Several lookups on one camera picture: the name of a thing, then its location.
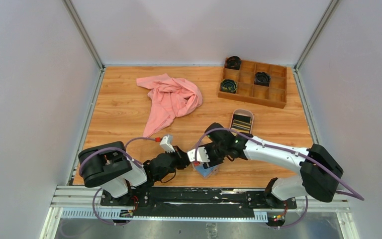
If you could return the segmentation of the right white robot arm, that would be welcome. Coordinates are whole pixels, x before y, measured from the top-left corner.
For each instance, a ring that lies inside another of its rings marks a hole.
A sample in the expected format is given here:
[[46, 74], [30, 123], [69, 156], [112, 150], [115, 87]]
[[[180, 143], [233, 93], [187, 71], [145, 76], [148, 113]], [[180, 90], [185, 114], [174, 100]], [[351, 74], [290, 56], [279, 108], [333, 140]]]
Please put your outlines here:
[[264, 201], [271, 208], [299, 196], [311, 196], [329, 203], [337, 193], [344, 171], [320, 144], [313, 144], [310, 148], [286, 146], [224, 128], [218, 123], [211, 124], [204, 135], [211, 143], [202, 145], [197, 142], [187, 152], [191, 163], [210, 168], [221, 164], [226, 157], [231, 160], [240, 158], [267, 162], [296, 174], [288, 178], [274, 178], [269, 182]]

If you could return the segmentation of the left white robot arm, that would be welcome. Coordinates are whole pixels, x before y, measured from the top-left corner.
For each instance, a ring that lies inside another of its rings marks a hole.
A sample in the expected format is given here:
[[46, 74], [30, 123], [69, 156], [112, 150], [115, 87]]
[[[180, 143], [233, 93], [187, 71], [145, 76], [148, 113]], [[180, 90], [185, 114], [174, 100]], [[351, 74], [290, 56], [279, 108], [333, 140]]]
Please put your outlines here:
[[121, 141], [85, 149], [78, 154], [78, 160], [84, 186], [102, 188], [121, 206], [132, 201], [131, 187], [151, 187], [190, 165], [188, 155], [176, 146], [172, 152], [140, 163], [126, 152]]

